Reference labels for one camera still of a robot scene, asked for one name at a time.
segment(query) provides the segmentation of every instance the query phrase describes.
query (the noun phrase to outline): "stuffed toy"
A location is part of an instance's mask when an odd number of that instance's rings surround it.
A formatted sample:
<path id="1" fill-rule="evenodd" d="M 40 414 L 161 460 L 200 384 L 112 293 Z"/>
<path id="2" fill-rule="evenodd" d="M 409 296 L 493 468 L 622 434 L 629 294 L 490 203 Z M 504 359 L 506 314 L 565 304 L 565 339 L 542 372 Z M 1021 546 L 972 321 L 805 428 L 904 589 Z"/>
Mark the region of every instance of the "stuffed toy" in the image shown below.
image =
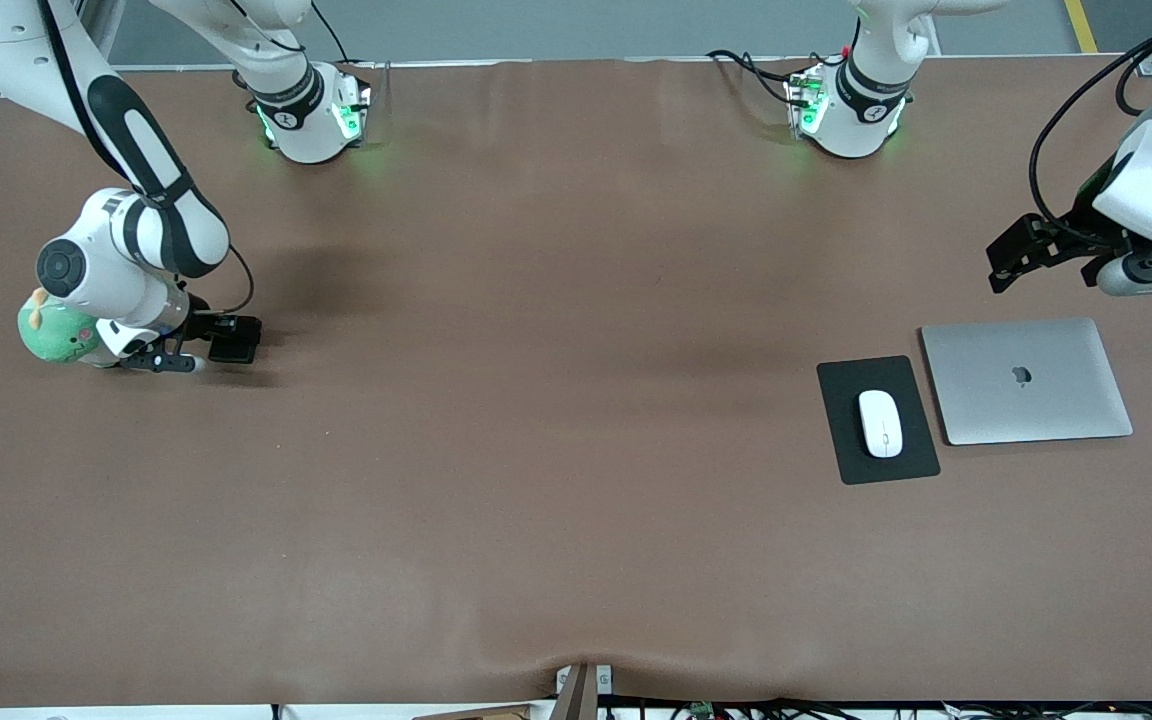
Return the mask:
<path id="1" fill-rule="evenodd" d="M 99 367 L 118 364 L 96 332 L 96 318 L 61 305 L 41 287 L 20 306 L 17 328 L 20 340 L 40 361 Z"/>

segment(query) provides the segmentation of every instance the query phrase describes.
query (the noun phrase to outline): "silver laptop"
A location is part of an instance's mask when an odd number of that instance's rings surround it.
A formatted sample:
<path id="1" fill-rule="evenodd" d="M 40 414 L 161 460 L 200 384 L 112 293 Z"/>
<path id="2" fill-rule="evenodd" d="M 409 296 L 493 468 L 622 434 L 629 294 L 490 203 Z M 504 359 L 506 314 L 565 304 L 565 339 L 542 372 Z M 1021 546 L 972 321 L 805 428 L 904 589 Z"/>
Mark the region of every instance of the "silver laptop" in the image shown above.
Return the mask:
<path id="1" fill-rule="evenodd" d="M 923 347 L 950 445 L 1132 433 L 1091 319 L 929 325 Z"/>

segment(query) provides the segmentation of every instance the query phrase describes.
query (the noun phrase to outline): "brown tablecloth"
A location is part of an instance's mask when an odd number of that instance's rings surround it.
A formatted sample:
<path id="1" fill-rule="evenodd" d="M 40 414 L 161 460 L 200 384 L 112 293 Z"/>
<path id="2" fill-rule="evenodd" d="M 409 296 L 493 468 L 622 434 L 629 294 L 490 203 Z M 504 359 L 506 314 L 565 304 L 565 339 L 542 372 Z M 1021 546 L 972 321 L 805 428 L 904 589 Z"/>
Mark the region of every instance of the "brown tablecloth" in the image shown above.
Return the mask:
<path id="1" fill-rule="evenodd" d="M 984 256 L 1101 63 L 929 61 L 861 161 L 732 65 L 396 70 L 321 167 L 228 73 L 134 76 L 259 283 L 259 363 L 200 377 L 20 346 L 38 247 L 115 179 L 5 104 L 0 705 L 498 700 L 582 657 L 621 694 L 1152 698 L 1152 297 L 993 296 Z M 1128 123 L 1070 114 L 1053 206 Z M 1134 437 L 840 482 L 820 361 L 1075 314 Z"/>

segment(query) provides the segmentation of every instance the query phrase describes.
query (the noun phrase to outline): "black mouse pad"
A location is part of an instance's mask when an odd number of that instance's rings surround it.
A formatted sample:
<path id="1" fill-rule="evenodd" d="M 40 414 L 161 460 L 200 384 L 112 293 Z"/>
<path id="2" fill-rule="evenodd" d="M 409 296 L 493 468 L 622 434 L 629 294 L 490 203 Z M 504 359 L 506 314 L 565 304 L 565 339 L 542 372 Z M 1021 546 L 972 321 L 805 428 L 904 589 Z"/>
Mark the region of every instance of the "black mouse pad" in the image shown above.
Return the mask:
<path id="1" fill-rule="evenodd" d="M 929 478 L 941 473 L 932 429 L 923 411 L 923 397 L 914 379 L 909 357 L 872 357 L 849 359 L 846 363 L 817 365 L 824 411 L 829 418 L 833 452 L 838 456 L 838 472 L 849 486 L 882 480 Z M 865 450 L 861 432 L 861 409 L 856 399 L 867 389 L 882 389 L 896 401 L 904 448 L 896 457 L 879 460 Z"/>

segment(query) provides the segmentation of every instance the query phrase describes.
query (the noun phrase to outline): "computer mouse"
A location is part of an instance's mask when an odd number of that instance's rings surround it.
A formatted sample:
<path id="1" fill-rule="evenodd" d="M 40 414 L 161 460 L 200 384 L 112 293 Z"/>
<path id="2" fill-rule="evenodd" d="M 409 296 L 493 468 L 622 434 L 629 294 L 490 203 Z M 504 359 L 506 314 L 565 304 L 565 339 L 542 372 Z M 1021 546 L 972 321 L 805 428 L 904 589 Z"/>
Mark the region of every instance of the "computer mouse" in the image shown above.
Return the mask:
<path id="1" fill-rule="evenodd" d="M 856 399 L 861 407 L 861 430 L 865 434 L 865 450 L 878 458 L 896 457 L 905 439 L 900 430 L 896 401 L 881 389 L 867 389 Z"/>

